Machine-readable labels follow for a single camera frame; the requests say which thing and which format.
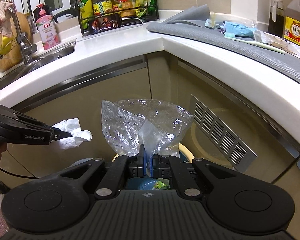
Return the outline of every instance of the white wall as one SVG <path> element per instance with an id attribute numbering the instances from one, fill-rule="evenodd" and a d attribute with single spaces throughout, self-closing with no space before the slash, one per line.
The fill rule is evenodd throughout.
<path id="1" fill-rule="evenodd" d="M 257 21 L 258 28 L 267 30 L 270 0 L 231 0 L 231 14 Z"/>

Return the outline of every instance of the faucet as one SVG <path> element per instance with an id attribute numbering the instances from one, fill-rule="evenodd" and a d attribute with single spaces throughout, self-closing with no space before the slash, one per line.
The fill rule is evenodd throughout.
<path id="1" fill-rule="evenodd" d="M 23 62 L 25 63 L 25 65 L 29 65 L 30 63 L 33 62 L 32 59 L 32 53 L 35 53 L 37 51 L 37 45 L 35 44 L 31 44 L 31 42 L 28 40 L 28 34 L 27 33 L 21 33 L 21 28 L 20 28 L 20 23 L 18 20 L 18 16 L 17 16 L 17 11 L 14 8 L 14 6 L 10 5 L 8 7 L 8 10 L 11 12 L 12 14 L 12 20 L 14 23 L 14 26 L 16 28 L 16 33 L 17 33 L 17 43 L 20 45 L 20 52 L 21 52 L 21 56 L 23 59 Z"/>

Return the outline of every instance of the cooking oil bottle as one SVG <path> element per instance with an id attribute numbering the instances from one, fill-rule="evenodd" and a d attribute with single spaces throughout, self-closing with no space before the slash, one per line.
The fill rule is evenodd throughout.
<path id="1" fill-rule="evenodd" d="M 284 15 L 283 37 L 300 46 L 300 0 L 292 0 Z"/>

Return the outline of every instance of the black cable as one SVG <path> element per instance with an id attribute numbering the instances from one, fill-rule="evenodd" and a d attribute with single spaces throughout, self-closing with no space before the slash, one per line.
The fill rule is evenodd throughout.
<path id="1" fill-rule="evenodd" d="M 293 165 L 295 165 L 297 162 L 298 162 L 298 160 L 300 159 L 300 154 L 298 155 L 298 157 L 297 158 L 295 158 L 294 160 L 293 160 L 293 162 L 278 176 L 278 177 L 276 177 L 272 182 L 271 182 L 271 184 L 274 184 L 274 183 L 276 183 L 279 179 L 281 179 L 292 167 L 293 167 Z"/>
<path id="2" fill-rule="evenodd" d="M 14 177 L 18 177 L 18 178 L 23 178 L 23 179 L 40 179 L 40 178 L 36 178 L 36 177 L 28 177 L 28 176 L 22 176 L 22 175 L 18 175 L 18 174 L 14 174 L 14 173 L 11 173 L 11 172 L 8 172 L 8 171 L 5 171 L 4 169 L 0 168 L 0 171 L 4 172 L 4 173 L 7 173 L 11 176 L 14 176 Z"/>

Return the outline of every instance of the pink soap bottle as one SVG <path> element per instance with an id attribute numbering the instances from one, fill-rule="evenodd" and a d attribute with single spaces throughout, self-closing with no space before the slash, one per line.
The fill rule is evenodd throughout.
<path id="1" fill-rule="evenodd" d="M 56 32 L 56 28 L 53 23 L 53 17 L 47 14 L 42 8 L 43 3 L 37 5 L 41 8 L 39 12 L 39 19 L 37 19 L 36 24 L 40 33 L 41 41 L 44 50 L 50 49 L 60 43 L 59 37 Z"/>

